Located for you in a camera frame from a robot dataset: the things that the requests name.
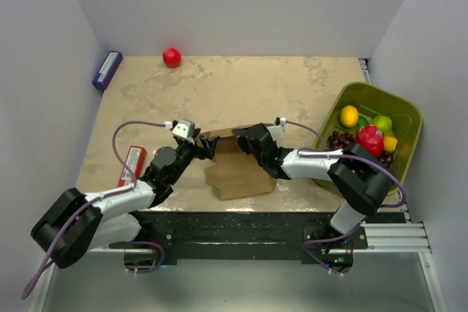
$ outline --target green bin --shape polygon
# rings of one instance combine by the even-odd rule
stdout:
[[[370,121],[378,115],[386,115],[393,122],[393,133],[398,139],[398,146],[393,154],[393,163],[390,171],[403,183],[407,175],[412,155],[418,144],[419,134],[423,127],[423,116],[419,109],[402,98],[376,88],[367,83],[350,83],[343,87],[338,98],[333,104],[320,134],[327,140],[333,131],[352,133],[354,136],[358,127],[346,128],[339,120],[341,109],[346,105],[352,105],[358,109],[361,115],[366,116]],[[321,148],[322,142],[316,139],[314,148]],[[339,194],[338,189],[330,181],[314,180],[317,184],[327,190]],[[388,194],[398,191],[396,185]]]

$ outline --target red ball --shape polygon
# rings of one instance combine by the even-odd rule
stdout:
[[[177,49],[170,47],[169,49],[164,50],[162,53],[162,60],[167,67],[177,67],[181,64],[182,56]]]

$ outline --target yellow object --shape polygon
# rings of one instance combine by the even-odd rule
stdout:
[[[341,113],[339,115],[339,120],[341,124],[347,128],[352,128],[356,125],[359,119],[359,112],[352,105],[347,105],[341,109]]]
[[[383,150],[387,151],[388,153],[394,152],[397,144],[398,144],[398,140],[395,137],[383,138]]]

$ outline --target red box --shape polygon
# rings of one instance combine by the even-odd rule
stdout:
[[[129,148],[127,157],[125,158],[125,164],[130,167],[137,178],[140,177],[143,163],[145,162],[146,150],[143,146],[132,145]],[[125,169],[122,169],[120,179],[118,180],[117,186],[126,186],[132,182],[132,175]]]

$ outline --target table top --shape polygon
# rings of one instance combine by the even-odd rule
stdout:
[[[77,187],[116,187],[122,166],[111,140],[123,122],[187,118],[208,131],[280,116],[319,129],[340,90],[355,81],[364,81],[357,58],[186,56],[180,67],[168,69],[160,57],[125,56],[102,97]],[[313,140],[310,132],[288,125],[282,145],[298,148]],[[152,153],[175,142],[167,130],[131,125],[116,145],[123,157],[130,145],[145,147],[146,167]],[[194,160],[169,198],[151,210],[335,211],[342,201],[310,179],[278,180],[270,194],[221,201],[205,184],[203,170],[210,164]]]

